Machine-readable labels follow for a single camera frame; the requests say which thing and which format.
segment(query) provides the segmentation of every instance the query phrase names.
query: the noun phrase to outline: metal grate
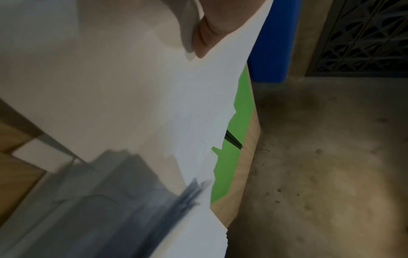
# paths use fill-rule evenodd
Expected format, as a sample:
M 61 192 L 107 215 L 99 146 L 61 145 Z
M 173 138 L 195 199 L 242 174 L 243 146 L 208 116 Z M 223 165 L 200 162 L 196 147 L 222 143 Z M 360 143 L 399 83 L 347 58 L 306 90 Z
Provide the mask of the metal grate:
M 307 76 L 408 77 L 408 0 L 334 0 Z

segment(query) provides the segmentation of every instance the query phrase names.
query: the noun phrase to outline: blue object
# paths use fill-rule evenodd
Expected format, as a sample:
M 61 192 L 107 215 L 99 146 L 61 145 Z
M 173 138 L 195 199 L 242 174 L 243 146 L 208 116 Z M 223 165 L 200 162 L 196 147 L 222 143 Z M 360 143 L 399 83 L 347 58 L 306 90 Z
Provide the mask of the blue object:
M 274 0 L 248 58 L 255 82 L 283 82 L 289 69 L 290 54 L 301 0 Z

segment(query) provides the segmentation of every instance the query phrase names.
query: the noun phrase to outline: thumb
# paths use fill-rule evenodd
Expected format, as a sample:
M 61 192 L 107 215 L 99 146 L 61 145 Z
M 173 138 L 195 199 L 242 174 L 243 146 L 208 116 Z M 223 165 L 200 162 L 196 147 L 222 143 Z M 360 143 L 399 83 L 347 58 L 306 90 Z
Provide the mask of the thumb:
M 198 58 L 203 58 L 228 33 L 216 31 L 206 16 L 194 28 L 193 50 Z

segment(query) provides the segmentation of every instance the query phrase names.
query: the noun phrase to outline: green paper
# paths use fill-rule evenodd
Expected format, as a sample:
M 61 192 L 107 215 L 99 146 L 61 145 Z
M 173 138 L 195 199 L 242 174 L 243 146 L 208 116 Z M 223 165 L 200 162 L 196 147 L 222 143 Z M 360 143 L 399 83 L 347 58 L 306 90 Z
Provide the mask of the green paper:
M 240 149 L 225 139 L 221 150 L 215 147 L 212 150 L 217 154 L 218 161 L 214 168 L 215 182 L 212 186 L 211 203 L 228 193 L 241 153 Z
M 228 131 L 241 144 L 244 144 L 252 112 L 254 111 L 254 101 L 250 87 L 247 68 L 245 67 L 238 81 L 238 90 L 234 101 L 236 113 L 228 124 Z

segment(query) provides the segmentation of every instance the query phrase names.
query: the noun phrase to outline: concrete floor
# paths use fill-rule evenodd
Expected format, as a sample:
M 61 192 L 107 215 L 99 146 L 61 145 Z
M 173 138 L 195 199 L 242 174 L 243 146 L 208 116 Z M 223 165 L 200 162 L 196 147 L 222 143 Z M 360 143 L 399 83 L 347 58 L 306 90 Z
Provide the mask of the concrete floor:
M 229 258 L 408 258 L 408 80 L 254 84 L 263 130 Z

